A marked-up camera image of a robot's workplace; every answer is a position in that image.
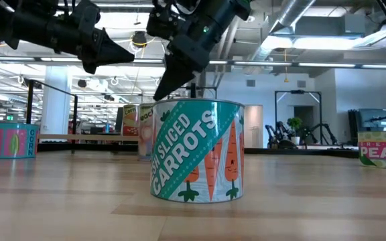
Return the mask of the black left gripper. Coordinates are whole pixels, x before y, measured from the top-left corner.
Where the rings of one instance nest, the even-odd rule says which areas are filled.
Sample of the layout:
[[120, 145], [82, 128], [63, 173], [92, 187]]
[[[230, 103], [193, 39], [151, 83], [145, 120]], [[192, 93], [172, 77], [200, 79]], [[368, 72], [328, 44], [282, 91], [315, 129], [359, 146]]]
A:
[[80, 23], [74, 23], [70, 16], [53, 18], [46, 25], [46, 37], [55, 52], [77, 56], [89, 74], [94, 74], [98, 66], [133, 61], [132, 53], [115, 43], [105, 29], [97, 29], [94, 25], [87, 18]]

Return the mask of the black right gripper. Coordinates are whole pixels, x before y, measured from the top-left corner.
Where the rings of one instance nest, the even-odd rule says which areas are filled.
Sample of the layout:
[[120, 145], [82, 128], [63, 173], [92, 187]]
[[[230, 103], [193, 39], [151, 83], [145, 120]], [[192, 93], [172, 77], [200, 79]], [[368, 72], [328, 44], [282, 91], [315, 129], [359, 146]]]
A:
[[210, 35], [200, 33], [189, 36], [184, 33], [169, 32], [169, 40], [164, 60], [166, 70], [153, 96], [161, 100], [194, 78], [193, 71], [201, 72], [209, 64]]

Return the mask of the tall peaches tin can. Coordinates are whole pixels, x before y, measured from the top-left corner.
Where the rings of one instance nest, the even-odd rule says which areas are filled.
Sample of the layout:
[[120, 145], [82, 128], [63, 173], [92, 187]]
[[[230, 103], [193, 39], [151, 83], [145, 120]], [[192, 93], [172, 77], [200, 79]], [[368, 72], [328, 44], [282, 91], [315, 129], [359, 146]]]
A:
[[141, 161], [149, 161], [152, 152], [153, 138], [153, 104], [139, 106], [139, 142], [138, 151]]

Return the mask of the sliced carrots can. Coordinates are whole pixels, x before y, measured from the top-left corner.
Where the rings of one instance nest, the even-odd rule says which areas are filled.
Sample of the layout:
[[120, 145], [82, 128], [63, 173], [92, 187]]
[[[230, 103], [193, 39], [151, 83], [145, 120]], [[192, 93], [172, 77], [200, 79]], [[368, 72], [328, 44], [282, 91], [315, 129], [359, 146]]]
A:
[[155, 103], [151, 195], [195, 204], [241, 198], [244, 109], [237, 102], [203, 98]]

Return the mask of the short corn can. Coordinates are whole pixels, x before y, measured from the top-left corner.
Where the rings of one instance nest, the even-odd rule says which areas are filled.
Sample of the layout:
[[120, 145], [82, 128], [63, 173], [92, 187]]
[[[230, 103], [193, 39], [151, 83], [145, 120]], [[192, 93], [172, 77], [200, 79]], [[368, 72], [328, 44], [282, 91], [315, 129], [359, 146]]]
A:
[[39, 133], [37, 125], [0, 123], [0, 159], [35, 158]]

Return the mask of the short green peas can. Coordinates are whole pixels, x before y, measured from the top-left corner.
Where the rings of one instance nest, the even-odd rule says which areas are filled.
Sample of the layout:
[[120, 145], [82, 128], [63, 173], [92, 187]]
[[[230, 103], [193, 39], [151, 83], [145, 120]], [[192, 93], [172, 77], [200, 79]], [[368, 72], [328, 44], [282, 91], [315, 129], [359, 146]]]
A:
[[358, 147], [362, 165], [386, 169], [386, 131], [360, 132]]

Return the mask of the black ceiling device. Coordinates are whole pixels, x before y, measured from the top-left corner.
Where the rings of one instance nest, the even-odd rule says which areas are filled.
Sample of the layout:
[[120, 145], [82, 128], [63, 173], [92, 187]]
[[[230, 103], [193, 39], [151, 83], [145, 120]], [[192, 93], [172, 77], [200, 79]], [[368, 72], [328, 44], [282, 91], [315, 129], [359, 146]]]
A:
[[144, 48], [147, 45], [146, 33], [144, 31], [136, 31], [131, 42], [137, 48]]

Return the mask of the white pillar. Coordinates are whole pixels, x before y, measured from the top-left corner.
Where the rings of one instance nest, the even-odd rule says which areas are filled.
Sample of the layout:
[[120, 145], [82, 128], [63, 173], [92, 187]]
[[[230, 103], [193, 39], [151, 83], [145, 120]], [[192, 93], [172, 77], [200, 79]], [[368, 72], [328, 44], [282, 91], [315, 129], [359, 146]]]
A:
[[72, 75], [67, 66], [46, 66], [41, 134], [67, 134]]

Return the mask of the potted plant white pot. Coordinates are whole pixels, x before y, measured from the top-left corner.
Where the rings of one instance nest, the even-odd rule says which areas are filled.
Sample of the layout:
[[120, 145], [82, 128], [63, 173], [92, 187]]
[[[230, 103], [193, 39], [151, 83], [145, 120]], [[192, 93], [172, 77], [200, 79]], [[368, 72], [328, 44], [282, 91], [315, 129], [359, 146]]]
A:
[[287, 124], [292, 130], [291, 140], [295, 145], [300, 144], [300, 136], [298, 135], [298, 131], [302, 126], [302, 120], [299, 117], [291, 117], [287, 120]]

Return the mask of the long ceiling light bar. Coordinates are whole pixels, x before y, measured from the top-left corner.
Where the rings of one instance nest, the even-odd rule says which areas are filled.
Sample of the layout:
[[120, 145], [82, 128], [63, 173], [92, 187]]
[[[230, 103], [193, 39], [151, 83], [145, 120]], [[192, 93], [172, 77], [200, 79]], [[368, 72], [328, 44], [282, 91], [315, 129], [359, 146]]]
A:
[[[46, 64], [79, 64], [78, 58], [55, 58], [55, 57], [24, 57], [24, 56], [0, 56], [0, 62], [7, 63], [46, 63]], [[343, 64], [343, 63], [313, 63], [313, 62], [253, 62], [253, 61], [234, 61], [234, 60], [211, 60], [210, 66], [284, 66], [293, 68], [354, 68], [386, 70], [386, 64]]]

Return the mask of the black panel stack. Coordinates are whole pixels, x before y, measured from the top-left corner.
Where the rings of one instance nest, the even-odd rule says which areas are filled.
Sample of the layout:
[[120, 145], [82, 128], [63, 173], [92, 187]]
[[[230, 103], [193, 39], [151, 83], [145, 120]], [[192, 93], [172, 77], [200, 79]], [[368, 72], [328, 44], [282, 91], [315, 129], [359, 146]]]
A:
[[348, 121], [350, 126], [350, 141], [353, 144], [358, 143], [358, 122], [357, 122], [358, 110], [348, 110]]

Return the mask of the black monitor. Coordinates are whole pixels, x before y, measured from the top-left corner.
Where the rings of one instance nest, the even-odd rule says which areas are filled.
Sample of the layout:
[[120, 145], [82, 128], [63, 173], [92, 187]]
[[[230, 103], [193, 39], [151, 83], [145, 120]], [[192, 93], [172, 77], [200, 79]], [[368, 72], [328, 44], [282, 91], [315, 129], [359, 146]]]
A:
[[359, 131], [386, 131], [386, 109], [359, 109], [358, 129]]

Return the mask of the wooden shelf with black frame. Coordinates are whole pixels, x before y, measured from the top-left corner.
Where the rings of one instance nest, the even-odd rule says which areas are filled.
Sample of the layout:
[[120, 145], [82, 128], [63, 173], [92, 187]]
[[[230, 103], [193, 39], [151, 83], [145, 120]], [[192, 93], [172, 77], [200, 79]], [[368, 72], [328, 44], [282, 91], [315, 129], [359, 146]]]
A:
[[44, 141], [38, 143], [38, 152], [44, 151], [72, 151], [93, 150], [93, 151], [136, 151], [135, 144], [138, 144], [139, 137], [123, 136], [120, 133], [101, 133], [96, 135], [76, 134], [77, 114], [78, 114], [78, 96], [38, 80], [30, 80], [27, 96], [27, 123], [30, 124], [32, 111], [32, 97], [34, 93], [33, 84], [40, 83], [45, 87], [57, 90], [63, 94], [74, 97], [74, 120], [72, 121], [72, 134], [38, 134], [37, 140]]

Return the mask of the black table edge rail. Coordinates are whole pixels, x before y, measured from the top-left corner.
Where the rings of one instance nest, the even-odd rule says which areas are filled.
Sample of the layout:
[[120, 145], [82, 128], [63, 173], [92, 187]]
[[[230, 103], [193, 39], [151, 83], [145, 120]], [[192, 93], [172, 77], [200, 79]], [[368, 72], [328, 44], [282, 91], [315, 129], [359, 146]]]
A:
[[[38, 145], [38, 152], [46, 151], [111, 151], [138, 154], [137, 145], [100, 145], [100, 144], [68, 144], [68, 143], [42, 143]], [[249, 155], [321, 155], [330, 157], [343, 157], [358, 159], [359, 152], [347, 149], [259, 149], [245, 148]]]

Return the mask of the silver ventilation duct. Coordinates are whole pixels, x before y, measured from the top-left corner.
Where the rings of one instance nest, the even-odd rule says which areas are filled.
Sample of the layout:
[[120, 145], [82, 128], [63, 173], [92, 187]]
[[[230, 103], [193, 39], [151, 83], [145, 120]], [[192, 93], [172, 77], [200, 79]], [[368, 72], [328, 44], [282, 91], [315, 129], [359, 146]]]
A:
[[316, 0], [283, 0], [281, 9], [275, 16], [267, 17], [261, 29], [263, 41], [250, 57], [250, 61], [262, 62], [273, 51], [274, 47], [266, 46], [265, 40], [284, 28], [290, 28], [298, 22]]

